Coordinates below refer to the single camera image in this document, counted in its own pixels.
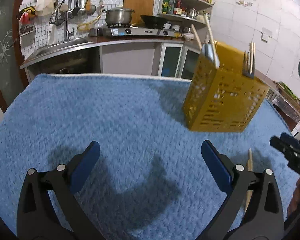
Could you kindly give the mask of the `kitchen counter with cabinets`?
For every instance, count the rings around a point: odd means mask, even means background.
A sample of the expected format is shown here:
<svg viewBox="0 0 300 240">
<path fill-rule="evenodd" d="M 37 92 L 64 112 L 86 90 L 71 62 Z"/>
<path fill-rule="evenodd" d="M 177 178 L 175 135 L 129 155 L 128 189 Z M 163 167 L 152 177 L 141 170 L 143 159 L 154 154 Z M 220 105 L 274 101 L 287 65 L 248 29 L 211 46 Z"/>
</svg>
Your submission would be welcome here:
<svg viewBox="0 0 300 240">
<path fill-rule="evenodd" d="M 38 74 L 114 74 L 181 78 L 192 73 L 199 55 L 193 41 L 181 38 L 87 37 L 83 44 L 40 55 L 21 64 L 28 81 Z"/>
</svg>

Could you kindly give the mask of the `side table with vegetables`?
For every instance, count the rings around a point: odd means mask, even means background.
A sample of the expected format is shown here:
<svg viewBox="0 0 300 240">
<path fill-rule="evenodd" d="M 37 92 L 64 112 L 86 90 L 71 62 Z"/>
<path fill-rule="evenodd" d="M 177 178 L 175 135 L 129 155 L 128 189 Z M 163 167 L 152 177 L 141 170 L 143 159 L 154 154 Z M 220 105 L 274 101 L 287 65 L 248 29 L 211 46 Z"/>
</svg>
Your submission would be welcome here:
<svg viewBox="0 0 300 240">
<path fill-rule="evenodd" d="M 300 139 L 300 104 L 284 90 L 280 83 L 276 81 L 273 83 L 276 96 L 271 102 L 286 122 L 292 135 Z"/>
</svg>

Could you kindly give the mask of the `yellow perforated utensil holder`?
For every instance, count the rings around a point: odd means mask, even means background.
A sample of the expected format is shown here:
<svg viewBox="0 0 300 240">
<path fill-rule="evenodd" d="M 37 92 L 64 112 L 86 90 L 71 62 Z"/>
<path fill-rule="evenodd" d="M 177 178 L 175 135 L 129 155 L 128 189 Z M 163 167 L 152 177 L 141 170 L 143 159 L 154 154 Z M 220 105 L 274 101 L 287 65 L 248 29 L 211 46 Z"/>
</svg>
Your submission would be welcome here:
<svg viewBox="0 0 300 240">
<path fill-rule="evenodd" d="M 243 132 L 261 106 L 269 87 L 243 75 L 246 53 L 214 42 L 220 66 L 200 54 L 183 112 L 189 130 Z"/>
</svg>

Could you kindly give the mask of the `metal fork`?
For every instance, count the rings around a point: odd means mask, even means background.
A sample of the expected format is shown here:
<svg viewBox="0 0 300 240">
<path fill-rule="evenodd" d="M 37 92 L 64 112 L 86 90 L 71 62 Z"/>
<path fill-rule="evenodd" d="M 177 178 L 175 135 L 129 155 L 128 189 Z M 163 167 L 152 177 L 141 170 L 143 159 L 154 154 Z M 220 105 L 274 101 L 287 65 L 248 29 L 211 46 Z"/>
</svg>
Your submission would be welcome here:
<svg viewBox="0 0 300 240">
<path fill-rule="evenodd" d="M 249 74 L 249 51 L 244 53 L 242 74 L 248 78 L 254 78 L 254 76 Z"/>
</svg>

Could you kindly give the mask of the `blue textured towel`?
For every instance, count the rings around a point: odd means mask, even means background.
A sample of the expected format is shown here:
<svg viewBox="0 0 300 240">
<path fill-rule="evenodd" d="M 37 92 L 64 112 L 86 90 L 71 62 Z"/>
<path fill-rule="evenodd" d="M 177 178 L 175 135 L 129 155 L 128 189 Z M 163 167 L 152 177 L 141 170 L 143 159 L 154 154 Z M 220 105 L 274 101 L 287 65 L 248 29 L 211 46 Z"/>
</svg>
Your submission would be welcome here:
<svg viewBox="0 0 300 240">
<path fill-rule="evenodd" d="M 195 239 L 225 194 L 202 155 L 209 140 L 233 163 L 253 152 L 254 171 L 270 168 L 287 208 L 298 174 L 270 146 L 288 128 L 264 101 L 241 133 L 188 130 L 187 81 L 99 75 L 38 75 L 0 123 L 0 216 L 16 230 L 29 168 L 49 171 L 92 141 L 98 162 L 77 201 L 107 239 Z"/>
</svg>

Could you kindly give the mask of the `brown glass door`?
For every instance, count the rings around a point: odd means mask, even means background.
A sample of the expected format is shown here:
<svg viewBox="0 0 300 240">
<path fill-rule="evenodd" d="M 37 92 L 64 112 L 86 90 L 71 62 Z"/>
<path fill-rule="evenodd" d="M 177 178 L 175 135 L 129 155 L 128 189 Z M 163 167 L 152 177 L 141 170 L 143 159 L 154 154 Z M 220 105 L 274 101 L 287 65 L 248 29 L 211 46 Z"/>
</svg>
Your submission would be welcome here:
<svg viewBox="0 0 300 240">
<path fill-rule="evenodd" d="M 0 108 L 3 112 L 28 86 L 21 53 L 19 6 L 23 0 L 0 0 Z"/>
</svg>

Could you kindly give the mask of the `steel sink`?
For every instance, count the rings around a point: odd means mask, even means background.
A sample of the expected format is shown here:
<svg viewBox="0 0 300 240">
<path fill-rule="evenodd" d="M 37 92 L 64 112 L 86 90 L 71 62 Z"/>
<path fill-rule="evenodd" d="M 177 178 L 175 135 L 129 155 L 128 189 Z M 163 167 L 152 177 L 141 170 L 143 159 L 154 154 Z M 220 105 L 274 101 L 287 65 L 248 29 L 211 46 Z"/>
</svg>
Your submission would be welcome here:
<svg viewBox="0 0 300 240">
<path fill-rule="evenodd" d="M 40 55 L 44 55 L 44 54 L 48 54 L 48 53 L 53 53 L 55 51 L 58 50 L 63 50 L 63 49 L 67 49 L 70 47 L 77 47 L 83 44 L 91 44 L 92 41 L 89 40 L 87 37 L 83 37 L 83 38 L 77 38 L 71 41 L 67 41 L 67 42 L 61 42 L 59 44 L 54 44 L 54 45 L 50 45 L 50 46 L 44 46 L 42 48 L 39 48 L 37 51 L 35 51 L 32 56 L 37 57 Z"/>
</svg>

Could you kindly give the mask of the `gas stove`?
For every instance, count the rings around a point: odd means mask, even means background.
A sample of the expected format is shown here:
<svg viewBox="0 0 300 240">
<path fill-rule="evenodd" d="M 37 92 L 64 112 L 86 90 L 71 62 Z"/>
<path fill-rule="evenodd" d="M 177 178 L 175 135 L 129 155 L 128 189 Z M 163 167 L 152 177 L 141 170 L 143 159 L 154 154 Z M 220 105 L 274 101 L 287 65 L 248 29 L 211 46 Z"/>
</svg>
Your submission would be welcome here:
<svg viewBox="0 0 300 240">
<path fill-rule="evenodd" d="M 107 26 L 103 25 L 99 28 L 89 30 L 89 37 L 124 37 L 124 36 L 153 36 L 153 37 L 169 37 L 180 38 L 181 33 L 169 29 L 149 29 L 135 26 Z"/>
</svg>

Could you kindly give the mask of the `corner shelf with bottles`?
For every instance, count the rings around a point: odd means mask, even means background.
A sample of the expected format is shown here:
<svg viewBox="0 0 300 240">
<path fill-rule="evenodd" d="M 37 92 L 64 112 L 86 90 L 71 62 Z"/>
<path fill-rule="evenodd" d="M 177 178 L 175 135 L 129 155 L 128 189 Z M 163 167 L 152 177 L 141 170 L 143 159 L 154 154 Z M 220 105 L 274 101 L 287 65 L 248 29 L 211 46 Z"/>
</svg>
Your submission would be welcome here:
<svg viewBox="0 0 300 240">
<path fill-rule="evenodd" d="M 193 25 L 199 35 L 204 35 L 205 16 L 210 18 L 213 4 L 204 0 L 160 0 L 158 16 L 170 24 L 180 26 L 180 32 Z"/>
</svg>

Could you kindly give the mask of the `sink faucet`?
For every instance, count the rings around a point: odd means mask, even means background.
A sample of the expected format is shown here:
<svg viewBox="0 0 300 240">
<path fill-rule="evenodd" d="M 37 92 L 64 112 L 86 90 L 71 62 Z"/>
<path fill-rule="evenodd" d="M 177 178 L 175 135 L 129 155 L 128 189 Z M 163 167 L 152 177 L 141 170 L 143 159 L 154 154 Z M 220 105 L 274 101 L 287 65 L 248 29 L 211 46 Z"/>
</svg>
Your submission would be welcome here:
<svg viewBox="0 0 300 240">
<path fill-rule="evenodd" d="M 74 36 L 74 31 L 69 30 L 69 8 L 68 6 L 61 2 L 55 7 L 49 23 L 55 26 L 64 26 L 64 41 L 70 41 L 70 37 Z"/>
</svg>

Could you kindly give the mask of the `black wok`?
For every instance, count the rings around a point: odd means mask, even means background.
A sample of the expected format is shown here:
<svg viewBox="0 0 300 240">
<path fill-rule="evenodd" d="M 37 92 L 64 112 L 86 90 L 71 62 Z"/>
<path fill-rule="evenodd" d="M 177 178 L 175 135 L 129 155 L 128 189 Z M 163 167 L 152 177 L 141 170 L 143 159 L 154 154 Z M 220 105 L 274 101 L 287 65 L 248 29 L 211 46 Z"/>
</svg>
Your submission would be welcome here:
<svg viewBox="0 0 300 240">
<path fill-rule="evenodd" d="M 141 15 L 140 17 L 144 22 L 145 27 L 149 29 L 163 29 L 164 25 L 167 23 L 165 18 L 158 16 Z"/>
</svg>

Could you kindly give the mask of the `steel cooking pot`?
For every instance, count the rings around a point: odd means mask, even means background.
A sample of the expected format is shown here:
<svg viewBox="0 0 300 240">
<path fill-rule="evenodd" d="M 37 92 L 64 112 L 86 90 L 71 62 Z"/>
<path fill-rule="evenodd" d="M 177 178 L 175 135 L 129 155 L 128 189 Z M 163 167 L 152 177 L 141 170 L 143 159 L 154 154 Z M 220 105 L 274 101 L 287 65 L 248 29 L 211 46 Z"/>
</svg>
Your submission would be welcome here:
<svg viewBox="0 0 300 240">
<path fill-rule="evenodd" d="M 106 14 L 106 24 L 108 26 L 114 25 L 129 25 L 132 21 L 133 9 L 122 7 L 115 7 L 109 10 L 103 9 L 102 12 Z"/>
</svg>

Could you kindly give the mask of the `wooden cutting board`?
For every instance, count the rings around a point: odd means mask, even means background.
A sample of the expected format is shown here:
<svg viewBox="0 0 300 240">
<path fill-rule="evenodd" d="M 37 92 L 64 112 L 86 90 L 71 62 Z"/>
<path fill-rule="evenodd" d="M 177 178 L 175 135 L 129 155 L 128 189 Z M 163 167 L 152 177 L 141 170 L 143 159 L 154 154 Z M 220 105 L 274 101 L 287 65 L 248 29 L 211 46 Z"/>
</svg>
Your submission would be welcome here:
<svg viewBox="0 0 300 240">
<path fill-rule="evenodd" d="M 131 24 L 141 23 L 141 15 L 153 15 L 154 0 L 123 0 L 123 7 L 134 11 Z"/>
</svg>

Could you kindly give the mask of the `white wall socket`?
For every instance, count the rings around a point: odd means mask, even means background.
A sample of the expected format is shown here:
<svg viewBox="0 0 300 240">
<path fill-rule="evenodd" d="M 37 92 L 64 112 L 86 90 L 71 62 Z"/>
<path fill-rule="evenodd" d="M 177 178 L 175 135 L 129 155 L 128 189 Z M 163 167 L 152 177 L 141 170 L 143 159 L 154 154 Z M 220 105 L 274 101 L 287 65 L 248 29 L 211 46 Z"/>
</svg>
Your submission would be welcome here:
<svg viewBox="0 0 300 240">
<path fill-rule="evenodd" d="M 267 28 L 262 28 L 261 40 L 268 43 L 273 38 L 273 32 Z"/>
</svg>

